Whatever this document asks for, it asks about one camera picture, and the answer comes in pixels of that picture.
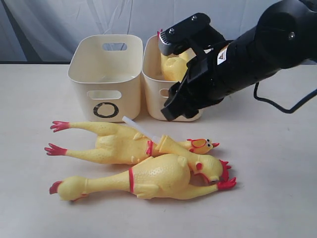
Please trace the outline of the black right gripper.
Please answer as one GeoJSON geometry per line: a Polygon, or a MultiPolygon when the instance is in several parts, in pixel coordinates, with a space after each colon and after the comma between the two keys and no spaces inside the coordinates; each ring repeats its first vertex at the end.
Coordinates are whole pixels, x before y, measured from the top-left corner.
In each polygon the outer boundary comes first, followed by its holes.
{"type": "MultiPolygon", "coordinates": [[[[196,54],[224,41],[204,13],[195,13],[159,33],[158,47],[164,56],[179,55],[191,48],[196,54]]],[[[191,119],[200,109],[217,105],[224,97],[260,81],[260,58],[252,43],[218,44],[203,60],[192,63],[182,82],[168,91],[161,109],[167,121],[179,116],[191,119]]]]}

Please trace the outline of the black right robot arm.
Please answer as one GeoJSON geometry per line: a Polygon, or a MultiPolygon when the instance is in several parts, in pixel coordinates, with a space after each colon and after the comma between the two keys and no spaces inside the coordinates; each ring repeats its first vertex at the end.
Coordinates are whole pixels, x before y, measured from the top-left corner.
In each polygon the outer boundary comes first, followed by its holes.
{"type": "Polygon", "coordinates": [[[317,59],[317,3],[282,0],[268,7],[255,27],[235,40],[226,40],[211,27],[210,18],[195,13],[160,32],[164,56],[192,49],[181,82],[172,85],[161,110],[172,121],[193,118],[200,109],[219,104],[226,96],[317,59]]]}

